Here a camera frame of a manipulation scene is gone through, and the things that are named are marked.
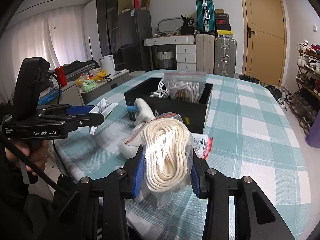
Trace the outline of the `person's left hand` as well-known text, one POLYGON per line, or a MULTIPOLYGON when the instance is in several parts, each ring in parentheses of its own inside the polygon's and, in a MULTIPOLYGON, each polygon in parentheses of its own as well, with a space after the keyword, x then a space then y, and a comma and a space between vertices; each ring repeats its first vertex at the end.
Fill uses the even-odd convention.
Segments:
MULTIPOLYGON (((11 139, 9 140, 17 147, 19 148, 26 156, 28 156, 31 161, 37 165, 39 169, 44 171, 46 167, 46 162, 47 162, 47 153, 48 153, 48 141, 42 141, 41 146, 36 150, 36 151, 30 151, 29 147, 27 144, 25 144, 22 141, 16 140, 16 139, 11 139)), ((20 166, 18 158, 12 154, 8 149, 5 149, 5 154, 7 159, 14 163, 17 167, 20 166)))

